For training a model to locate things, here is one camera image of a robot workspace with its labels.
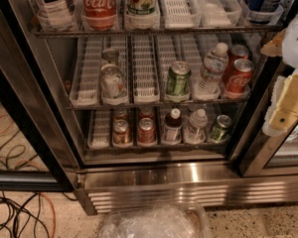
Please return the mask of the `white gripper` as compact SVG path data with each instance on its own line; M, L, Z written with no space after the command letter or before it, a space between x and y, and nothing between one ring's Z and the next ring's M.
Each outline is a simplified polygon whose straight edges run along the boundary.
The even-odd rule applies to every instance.
M260 52L267 57L282 56L282 42L286 30L279 32ZM270 137L286 133L298 120L298 69L287 77L278 76L273 87L262 131Z

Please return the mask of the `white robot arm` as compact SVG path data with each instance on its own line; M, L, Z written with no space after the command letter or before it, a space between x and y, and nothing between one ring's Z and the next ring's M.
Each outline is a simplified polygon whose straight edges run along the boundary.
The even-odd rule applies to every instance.
M298 14L260 52L268 57L282 57L286 65L294 68L291 75L277 77L265 114L262 131L275 137L286 133L298 120Z

